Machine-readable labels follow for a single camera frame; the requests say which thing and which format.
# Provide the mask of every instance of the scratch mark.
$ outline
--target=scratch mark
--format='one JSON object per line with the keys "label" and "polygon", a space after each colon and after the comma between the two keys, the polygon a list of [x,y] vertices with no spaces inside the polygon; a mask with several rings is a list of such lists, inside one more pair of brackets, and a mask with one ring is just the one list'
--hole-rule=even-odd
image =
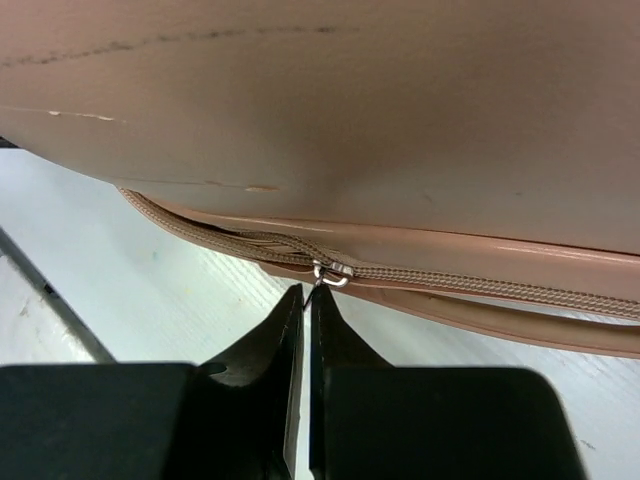
{"label": "scratch mark", "polygon": [[582,443],[585,447],[587,447],[589,450],[593,450],[594,452],[596,452],[596,447],[594,447],[593,445],[591,445],[589,442],[587,442],[586,440],[580,440],[580,443]]}
{"label": "scratch mark", "polygon": [[249,185],[244,189],[245,192],[258,192],[258,193],[268,193],[268,192],[277,192],[280,189],[278,187],[267,187],[262,185]]}
{"label": "scratch mark", "polygon": [[92,57],[96,55],[111,54],[116,52],[127,52],[137,50],[139,48],[150,45],[179,43],[179,42],[201,42],[211,40],[222,40],[229,38],[237,38],[246,35],[334,35],[334,34],[352,34],[359,32],[359,28],[354,27],[338,27],[332,25],[323,25],[319,27],[303,27],[303,26],[276,26],[276,27],[256,27],[256,28],[231,28],[231,29],[210,29],[198,32],[186,32],[178,34],[158,34],[154,37],[142,38],[137,41],[121,41],[113,40],[102,46],[94,46],[81,51],[58,52],[49,51],[45,54],[30,54],[21,57],[4,57],[0,58],[0,71],[3,69],[21,67],[49,65],[51,63],[66,62],[69,60],[79,60],[82,58]]}
{"label": "scratch mark", "polygon": [[15,112],[48,113],[53,117],[59,117],[61,115],[65,115],[70,117],[95,118],[96,120],[103,120],[105,122],[127,123],[126,120],[118,120],[113,117],[105,117],[104,115],[98,115],[95,113],[60,112],[58,110],[43,110],[39,108],[13,107],[11,105],[0,105],[0,109],[11,110]]}

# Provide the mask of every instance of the zipper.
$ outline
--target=zipper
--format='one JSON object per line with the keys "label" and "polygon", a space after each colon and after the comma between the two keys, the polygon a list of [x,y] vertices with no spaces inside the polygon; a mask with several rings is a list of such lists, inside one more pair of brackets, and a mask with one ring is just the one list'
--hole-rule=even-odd
{"label": "zipper", "polygon": [[[164,229],[196,244],[222,253],[254,261],[314,269],[316,278],[322,272],[323,283],[335,288],[357,280],[410,284],[427,291],[455,291],[500,300],[542,304],[600,315],[640,319],[640,302],[606,297],[585,292],[542,287],[489,278],[446,272],[395,268],[361,262],[314,242],[294,235],[223,230],[175,215],[143,195],[120,189],[122,195],[141,213]],[[330,280],[325,274],[337,278]]]}

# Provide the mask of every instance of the white surface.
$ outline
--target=white surface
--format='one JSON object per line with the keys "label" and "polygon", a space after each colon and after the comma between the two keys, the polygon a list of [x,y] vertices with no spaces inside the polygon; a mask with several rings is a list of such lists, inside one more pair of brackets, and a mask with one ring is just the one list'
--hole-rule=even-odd
{"label": "white surface", "polygon": [[0,256],[0,365],[63,362],[89,363],[93,357],[9,258]]}
{"label": "white surface", "polygon": [[[0,155],[0,225],[119,360],[201,362],[261,320],[288,285],[165,233],[109,185],[25,152]],[[341,295],[339,303],[395,364],[541,372],[560,393],[591,478],[638,478],[640,362],[497,340]]]}

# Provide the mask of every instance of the zipper teeth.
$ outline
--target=zipper teeth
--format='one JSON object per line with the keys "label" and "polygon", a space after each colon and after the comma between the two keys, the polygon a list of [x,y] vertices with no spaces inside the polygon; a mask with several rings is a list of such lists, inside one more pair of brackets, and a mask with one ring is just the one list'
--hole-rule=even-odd
{"label": "zipper teeth", "polygon": [[640,302],[634,300],[439,272],[375,267],[355,268],[354,271],[356,276],[370,280],[414,283],[431,288],[455,289],[460,293],[499,296],[505,300],[543,303],[616,317],[640,318]]}
{"label": "zipper teeth", "polygon": [[[301,266],[312,266],[313,260],[323,264],[338,261],[352,266],[355,278],[412,283],[433,289],[456,290],[462,294],[489,295],[505,300],[539,303],[615,317],[640,318],[640,302],[634,300],[450,273],[375,264],[364,266],[363,262],[294,235],[248,230],[227,231],[209,225],[203,226],[164,210],[139,193],[124,189],[120,189],[120,192],[142,214],[166,230],[205,247],[213,247],[250,260]],[[270,248],[281,249],[283,246],[290,250],[290,253],[280,253]]]}

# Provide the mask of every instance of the metal zipper slider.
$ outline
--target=metal zipper slider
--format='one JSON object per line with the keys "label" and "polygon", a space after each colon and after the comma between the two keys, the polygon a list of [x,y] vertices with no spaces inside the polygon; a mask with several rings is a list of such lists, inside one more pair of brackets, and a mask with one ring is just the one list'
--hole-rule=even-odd
{"label": "metal zipper slider", "polygon": [[[327,278],[327,274],[338,276],[340,279],[331,280],[330,278]],[[311,297],[313,297],[313,292],[315,292],[316,288],[320,285],[329,285],[335,288],[342,288],[346,286],[351,278],[353,278],[353,267],[339,262],[331,262],[329,265],[325,265],[318,260],[314,260],[313,275],[316,277],[316,282],[313,284],[313,288],[304,302],[303,311],[309,307]]]}

